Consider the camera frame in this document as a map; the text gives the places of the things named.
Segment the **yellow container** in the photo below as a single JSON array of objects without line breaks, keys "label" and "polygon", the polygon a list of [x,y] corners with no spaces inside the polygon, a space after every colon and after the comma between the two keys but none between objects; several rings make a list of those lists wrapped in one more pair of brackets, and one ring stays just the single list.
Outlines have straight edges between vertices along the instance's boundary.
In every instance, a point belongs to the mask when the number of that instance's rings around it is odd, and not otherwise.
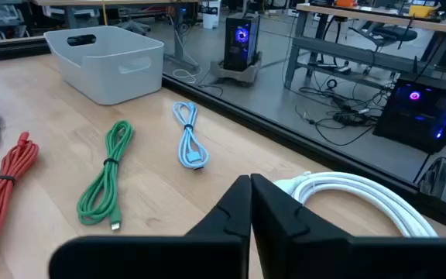
[{"label": "yellow container", "polygon": [[437,7],[429,5],[411,5],[409,16],[414,18],[430,18],[437,11]]}]

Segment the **wooden desk grey frame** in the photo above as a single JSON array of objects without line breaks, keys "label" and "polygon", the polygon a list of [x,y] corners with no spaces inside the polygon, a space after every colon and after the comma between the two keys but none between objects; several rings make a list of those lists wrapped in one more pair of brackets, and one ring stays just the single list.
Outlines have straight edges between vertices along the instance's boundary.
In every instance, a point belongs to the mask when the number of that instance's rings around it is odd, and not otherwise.
[{"label": "wooden desk grey frame", "polygon": [[[349,60],[359,64],[365,64],[371,67],[378,67],[400,74],[406,74],[416,77],[418,74],[430,77],[436,63],[443,55],[443,48],[446,47],[446,22],[425,22],[420,19],[402,19],[395,17],[394,14],[373,14],[368,13],[359,7],[354,9],[337,9],[334,6],[318,6],[309,3],[300,3],[297,5],[298,11],[297,25],[295,35],[292,39],[288,66],[284,76],[284,86],[289,88],[296,69],[306,68],[307,74],[312,75],[314,67],[309,63],[302,64],[298,61],[301,50],[310,51],[310,59],[315,60],[319,53],[326,54]],[[307,17],[310,13],[318,13],[320,21],[317,26],[317,32],[314,37],[304,35]],[[404,57],[393,56],[387,53],[372,52],[368,49],[362,49],[353,46],[347,46],[332,43],[322,39],[326,30],[328,16],[341,16],[345,18],[361,19],[378,23],[388,23],[398,26],[412,26],[418,29],[428,29],[437,34],[438,45],[432,49],[428,56],[417,59],[408,59]]]}]

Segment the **black PC tower pink light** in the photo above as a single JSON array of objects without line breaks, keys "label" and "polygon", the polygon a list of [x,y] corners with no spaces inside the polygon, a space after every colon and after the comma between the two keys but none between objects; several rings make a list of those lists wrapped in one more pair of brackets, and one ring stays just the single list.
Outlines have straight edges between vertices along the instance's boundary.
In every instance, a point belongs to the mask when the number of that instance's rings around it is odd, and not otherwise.
[{"label": "black PC tower pink light", "polygon": [[396,81],[373,134],[433,154],[446,146],[446,84]]}]

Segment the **grey PC stand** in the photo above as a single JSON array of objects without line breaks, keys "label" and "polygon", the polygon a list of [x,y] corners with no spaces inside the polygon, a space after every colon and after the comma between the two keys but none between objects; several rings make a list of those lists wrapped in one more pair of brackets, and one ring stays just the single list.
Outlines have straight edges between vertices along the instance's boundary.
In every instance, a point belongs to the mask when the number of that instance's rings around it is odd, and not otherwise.
[{"label": "grey PC stand", "polygon": [[259,51],[253,63],[243,71],[227,70],[223,68],[223,61],[213,60],[210,63],[210,73],[218,79],[230,78],[247,84],[253,84],[262,65],[262,52]]}]

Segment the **white waste bin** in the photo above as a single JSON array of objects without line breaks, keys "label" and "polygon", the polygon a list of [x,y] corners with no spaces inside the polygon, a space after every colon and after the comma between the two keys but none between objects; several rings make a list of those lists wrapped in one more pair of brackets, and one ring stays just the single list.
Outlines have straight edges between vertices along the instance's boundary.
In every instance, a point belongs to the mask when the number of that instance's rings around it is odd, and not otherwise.
[{"label": "white waste bin", "polygon": [[219,24],[221,0],[207,0],[201,2],[201,14],[204,29],[216,29]]}]

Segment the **white plastic bin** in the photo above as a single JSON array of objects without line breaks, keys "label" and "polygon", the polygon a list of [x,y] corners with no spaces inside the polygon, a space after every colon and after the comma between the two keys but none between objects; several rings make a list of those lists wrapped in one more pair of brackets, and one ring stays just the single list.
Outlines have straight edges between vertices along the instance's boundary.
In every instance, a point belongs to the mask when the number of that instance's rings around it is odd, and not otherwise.
[{"label": "white plastic bin", "polygon": [[117,26],[44,33],[64,81],[99,105],[161,89],[164,43]]}]

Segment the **black PC tower blue fan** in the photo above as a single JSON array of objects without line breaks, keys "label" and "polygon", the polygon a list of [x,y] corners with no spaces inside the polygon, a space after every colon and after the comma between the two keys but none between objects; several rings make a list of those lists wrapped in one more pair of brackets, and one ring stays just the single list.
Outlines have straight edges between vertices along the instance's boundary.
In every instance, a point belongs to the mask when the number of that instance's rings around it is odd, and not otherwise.
[{"label": "black PC tower blue fan", "polygon": [[259,23],[259,15],[243,12],[230,15],[226,19],[224,69],[244,71],[254,63]]}]

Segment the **black power strip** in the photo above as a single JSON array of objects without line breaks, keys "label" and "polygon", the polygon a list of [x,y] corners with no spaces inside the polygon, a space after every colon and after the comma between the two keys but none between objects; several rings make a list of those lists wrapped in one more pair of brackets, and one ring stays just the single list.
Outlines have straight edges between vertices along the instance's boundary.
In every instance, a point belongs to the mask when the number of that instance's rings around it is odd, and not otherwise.
[{"label": "black power strip", "polygon": [[332,119],[344,126],[371,126],[377,122],[376,118],[357,112],[336,112]]}]

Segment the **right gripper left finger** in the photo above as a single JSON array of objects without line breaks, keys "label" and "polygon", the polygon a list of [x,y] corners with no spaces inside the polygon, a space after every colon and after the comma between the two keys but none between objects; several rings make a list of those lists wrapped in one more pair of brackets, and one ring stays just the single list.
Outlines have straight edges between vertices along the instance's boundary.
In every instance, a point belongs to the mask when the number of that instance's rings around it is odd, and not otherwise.
[{"label": "right gripper left finger", "polygon": [[83,236],[52,255],[50,279],[247,279],[252,186],[239,176],[183,236]]}]

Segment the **grey-legged desk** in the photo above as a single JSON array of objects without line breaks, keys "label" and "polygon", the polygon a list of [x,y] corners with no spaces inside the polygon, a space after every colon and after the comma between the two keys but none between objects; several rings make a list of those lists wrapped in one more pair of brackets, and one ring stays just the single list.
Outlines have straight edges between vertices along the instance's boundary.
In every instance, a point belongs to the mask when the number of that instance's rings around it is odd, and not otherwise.
[{"label": "grey-legged desk", "polygon": [[31,0],[39,6],[61,6],[64,9],[65,24],[70,29],[78,27],[77,20],[74,17],[74,9],[100,9],[103,12],[103,20],[107,24],[106,8],[116,9],[119,6],[168,6],[175,13],[174,18],[168,12],[173,31],[174,31],[174,51],[173,54],[166,54],[165,58],[173,63],[195,70],[197,65],[185,59],[185,50],[180,35],[180,26],[183,21],[182,8],[190,3],[198,3],[198,0]]}]

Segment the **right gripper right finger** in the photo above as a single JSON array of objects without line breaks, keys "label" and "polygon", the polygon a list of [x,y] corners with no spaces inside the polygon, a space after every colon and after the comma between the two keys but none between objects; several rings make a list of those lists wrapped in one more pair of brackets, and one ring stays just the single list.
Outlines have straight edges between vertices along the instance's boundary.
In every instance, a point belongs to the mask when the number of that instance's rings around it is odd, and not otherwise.
[{"label": "right gripper right finger", "polygon": [[446,279],[446,238],[357,237],[251,176],[265,279]]}]

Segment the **black office chair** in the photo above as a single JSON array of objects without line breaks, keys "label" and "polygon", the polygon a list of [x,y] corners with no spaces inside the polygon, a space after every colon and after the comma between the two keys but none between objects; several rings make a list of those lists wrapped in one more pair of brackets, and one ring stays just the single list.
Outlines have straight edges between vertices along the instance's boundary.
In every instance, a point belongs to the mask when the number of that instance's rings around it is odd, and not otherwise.
[{"label": "black office chair", "polygon": [[387,26],[383,22],[366,21],[362,26],[350,30],[359,34],[375,44],[375,52],[379,52],[383,47],[387,47],[394,43],[410,42],[417,38],[417,32],[410,27],[399,27],[396,25]]}]

